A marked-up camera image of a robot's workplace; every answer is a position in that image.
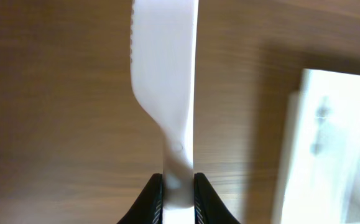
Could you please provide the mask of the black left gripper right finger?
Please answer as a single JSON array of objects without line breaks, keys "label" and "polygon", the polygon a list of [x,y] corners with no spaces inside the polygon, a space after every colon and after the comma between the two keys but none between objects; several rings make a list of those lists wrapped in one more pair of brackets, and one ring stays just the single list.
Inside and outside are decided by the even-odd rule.
[{"label": "black left gripper right finger", "polygon": [[195,224],[239,224],[204,173],[194,175]]}]

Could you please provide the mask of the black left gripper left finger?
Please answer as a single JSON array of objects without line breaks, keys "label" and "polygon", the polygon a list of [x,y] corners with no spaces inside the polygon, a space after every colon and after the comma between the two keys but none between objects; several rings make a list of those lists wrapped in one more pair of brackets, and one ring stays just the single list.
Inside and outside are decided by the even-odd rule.
[{"label": "black left gripper left finger", "polygon": [[163,177],[153,174],[118,224],[162,224]]}]

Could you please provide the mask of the white plastic knife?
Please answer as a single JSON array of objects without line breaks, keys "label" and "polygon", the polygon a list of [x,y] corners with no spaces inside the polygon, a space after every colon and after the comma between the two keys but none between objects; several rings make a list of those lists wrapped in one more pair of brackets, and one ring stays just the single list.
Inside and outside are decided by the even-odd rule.
[{"label": "white plastic knife", "polygon": [[136,100],[163,134],[162,223],[194,223],[193,107],[197,0],[134,0],[130,71]]}]

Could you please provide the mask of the small metal teaspoon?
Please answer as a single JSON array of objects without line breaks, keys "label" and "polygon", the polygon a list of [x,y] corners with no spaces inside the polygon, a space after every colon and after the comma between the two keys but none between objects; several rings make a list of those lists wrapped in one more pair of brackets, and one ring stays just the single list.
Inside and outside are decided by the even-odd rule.
[{"label": "small metal teaspoon", "polygon": [[314,142],[311,146],[311,153],[314,156],[318,155],[321,151],[321,142],[320,142],[322,136],[321,131],[323,129],[326,120],[328,119],[329,113],[330,113],[330,106],[328,103],[328,96],[324,96],[321,99],[319,107],[317,108],[315,113],[315,121],[316,121],[317,129],[316,129]]}]

